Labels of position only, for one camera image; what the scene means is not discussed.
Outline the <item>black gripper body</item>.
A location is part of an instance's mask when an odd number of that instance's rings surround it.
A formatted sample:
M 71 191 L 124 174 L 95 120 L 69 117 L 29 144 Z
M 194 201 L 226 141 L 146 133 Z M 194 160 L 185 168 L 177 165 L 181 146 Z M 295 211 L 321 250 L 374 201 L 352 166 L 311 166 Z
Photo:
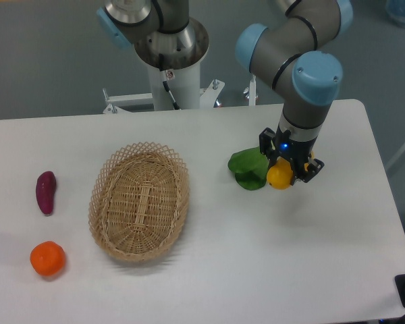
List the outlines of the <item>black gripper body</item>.
M 274 138 L 273 152 L 268 155 L 269 166 L 276 164 L 279 157 L 282 157 L 286 161 L 293 159 L 300 165 L 308 162 L 311 151 L 316 143 L 316 139 L 310 141 L 301 142 L 290 139 L 290 131 L 286 131 L 286 135 L 277 128 Z

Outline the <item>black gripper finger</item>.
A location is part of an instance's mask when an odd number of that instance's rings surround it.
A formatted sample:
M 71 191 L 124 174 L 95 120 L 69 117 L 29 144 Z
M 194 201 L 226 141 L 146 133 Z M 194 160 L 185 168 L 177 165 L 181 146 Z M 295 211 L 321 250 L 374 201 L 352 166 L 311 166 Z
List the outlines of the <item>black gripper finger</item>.
M 274 143 L 275 132 L 271 128 L 265 128 L 259 134 L 259 150 L 260 153 L 266 157 L 270 157 L 275 151 Z
M 324 166 L 324 162 L 319 159 L 290 159 L 290 167 L 293 173 L 290 185 L 293 186 L 297 181 L 308 183 Z

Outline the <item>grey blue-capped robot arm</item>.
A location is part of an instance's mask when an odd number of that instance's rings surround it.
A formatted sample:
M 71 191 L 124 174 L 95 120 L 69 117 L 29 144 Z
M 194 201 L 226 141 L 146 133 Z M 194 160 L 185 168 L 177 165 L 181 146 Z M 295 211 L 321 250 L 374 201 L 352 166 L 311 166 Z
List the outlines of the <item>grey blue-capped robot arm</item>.
M 239 36 L 235 56 L 284 101 L 276 130 L 259 135 L 259 153 L 234 154 L 229 169 L 244 188 L 269 184 L 285 189 L 309 182 L 323 168 L 313 146 L 343 78 L 340 62 L 321 47 L 352 23 L 349 1 L 279 1 L 286 22 L 277 30 L 252 24 Z M 155 77 L 157 110 L 199 108 L 200 81 L 181 72 L 197 68 L 207 54 L 205 27 L 191 18 L 187 1 L 106 1 L 97 10 L 118 47 L 133 46 Z

